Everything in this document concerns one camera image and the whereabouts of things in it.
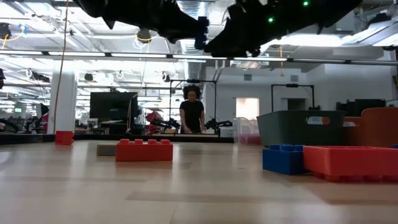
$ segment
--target black t-shirt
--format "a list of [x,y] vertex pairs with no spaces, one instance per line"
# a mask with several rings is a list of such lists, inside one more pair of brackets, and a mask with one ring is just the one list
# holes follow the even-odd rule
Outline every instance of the black t-shirt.
[[185,112],[185,123],[191,131],[200,131],[200,115],[205,109],[201,101],[189,102],[184,101],[180,105],[180,109]]

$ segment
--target gray plastic bin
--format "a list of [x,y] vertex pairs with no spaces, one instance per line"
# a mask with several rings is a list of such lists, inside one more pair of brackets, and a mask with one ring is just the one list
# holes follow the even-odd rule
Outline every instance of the gray plastic bin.
[[[299,144],[340,146],[344,111],[276,111],[257,117],[261,144]],[[308,122],[316,117],[329,118],[328,124]]]

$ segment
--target curly hair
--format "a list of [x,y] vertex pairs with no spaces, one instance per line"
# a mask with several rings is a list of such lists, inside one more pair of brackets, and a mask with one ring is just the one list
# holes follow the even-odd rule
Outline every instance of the curly hair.
[[196,85],[185,86],[182,91],[184,93],[184,100],[188,99],[188,93],[191,91],[194,91],[197,94],[197,100],[200,99],[200,88]]

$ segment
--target person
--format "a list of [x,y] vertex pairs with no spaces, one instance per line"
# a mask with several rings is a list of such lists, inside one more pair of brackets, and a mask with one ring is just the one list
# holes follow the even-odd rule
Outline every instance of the person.
[[180,105],[181,133],[205,133],[205,108],[200,99],[200,89],[195,85],[183,88],[185,101]]

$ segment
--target light wood floor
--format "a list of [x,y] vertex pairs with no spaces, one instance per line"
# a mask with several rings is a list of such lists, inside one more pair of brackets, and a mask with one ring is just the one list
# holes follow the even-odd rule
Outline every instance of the light wood floor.
[[0,146],[0,223],[398,223],[398,185],[266,172],[258,147],[177,143],[173,163],[115,164],[95,150]]

